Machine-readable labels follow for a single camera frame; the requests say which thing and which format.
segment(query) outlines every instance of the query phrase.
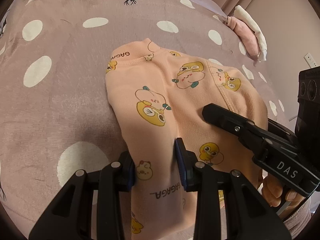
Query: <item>pink cloth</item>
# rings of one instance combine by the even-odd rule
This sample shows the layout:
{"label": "pink cloth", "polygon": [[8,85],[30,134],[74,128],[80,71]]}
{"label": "pink cloth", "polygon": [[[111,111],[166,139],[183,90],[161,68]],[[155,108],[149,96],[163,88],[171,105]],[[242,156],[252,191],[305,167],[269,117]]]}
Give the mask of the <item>pink cloth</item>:
{"label": "pink cloth", "polygon": [[254,35],[254,32],[243,21],[240,21],[235,17],[228,17],[228,22],[225,22],[225,25],[240,37],[251,57],[259,55],[260,48],[258,40]]}

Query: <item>bed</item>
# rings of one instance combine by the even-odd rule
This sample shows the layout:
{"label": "bed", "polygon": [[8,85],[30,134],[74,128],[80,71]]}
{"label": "bed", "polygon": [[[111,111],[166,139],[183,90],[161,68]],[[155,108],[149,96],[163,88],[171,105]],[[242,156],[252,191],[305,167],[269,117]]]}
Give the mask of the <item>bed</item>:
{"label": "bed", "polygon": [[[100,170],[126,150],[104,79],[111,52],[123,44],[150,38],[236,67],[260,93],[268,117],[288,126],[267,62],[249,57],[217,5],[126,1],[15,0],[2,19],[0,201],[25,236],[76,170]],[[129,225],[130,195],[121,199]],[[192,233],[165,239],[187,240]]]}

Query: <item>cartoon eye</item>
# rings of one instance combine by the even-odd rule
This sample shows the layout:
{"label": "cartoon eye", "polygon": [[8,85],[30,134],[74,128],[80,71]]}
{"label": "cartoon eye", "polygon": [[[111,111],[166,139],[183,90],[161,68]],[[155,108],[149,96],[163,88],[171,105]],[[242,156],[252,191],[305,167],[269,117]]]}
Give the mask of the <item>cartoon eye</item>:
{"label": "cartoon eye", "polygon": [[143,108],[143,112],[144,112],[147,116],[154,116],[154,115],[156,114],[151,107],[145,107],[145,108]]}
{"label": "cartoon eye", "polygon": [[231,89],[234,89],[236,87],[235,84],[228,84],[228,87],[230,87]]}
{"label": "cartoon eye", "polygon": [[181,67],[180,71],[186,71],[188,69],[188,67]]}
{"label": "cartoon eye", "polygon": [[160,122],[165,123],[165,119],[164,119],[164,116],[162,114],[158,114],[158,119],[160,120]]}

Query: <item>silver screw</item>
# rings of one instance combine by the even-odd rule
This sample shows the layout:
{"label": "silver screw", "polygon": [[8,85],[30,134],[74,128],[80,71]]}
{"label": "silver screw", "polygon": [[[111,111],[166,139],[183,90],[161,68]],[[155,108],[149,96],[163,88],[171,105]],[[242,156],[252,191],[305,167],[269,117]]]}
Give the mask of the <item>silver screw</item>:
{"label": "silver screw", "polygon": [[204,163],[203,162],[196,162],[195,166],[199,169],[204,168]]}
{"label": "silver screw", "polygon": [[238,170],[233,170],[231,171],[231,174],[237,178],[239,178],[241,176],[241,172]]}
{"label": "silver screw", "polygon": [[113,162],[111,163],[111,167],[112,168],[119,168],[121,166],[121,163],[120,162]]}
{"label": "silver screw", "polygon": [[270,139],[268,139],[268,138],[265,138],[265,141],[266,141],[268,144],[273,144],[273,142],[272,142]]}
{"label": "silver screw", "polygon": [[83,176],[84,175],[84,170],[77,170],[76,171],[76,176],[77,177],[81,177],[81,176]]}

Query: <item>beige wall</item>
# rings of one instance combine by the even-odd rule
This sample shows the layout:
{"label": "beige wall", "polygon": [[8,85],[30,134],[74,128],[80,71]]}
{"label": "beige wall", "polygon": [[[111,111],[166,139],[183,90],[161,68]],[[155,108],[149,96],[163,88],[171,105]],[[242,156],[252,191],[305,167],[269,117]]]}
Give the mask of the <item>beige wall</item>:
{"label": "beige wall", "polygon": [[310,52],[320,65],[320,19],[308,0],[252,0],[246,10],[266,37],[268,74],[291,119],[298,114],[299,72],[309,68],[303,57]]}

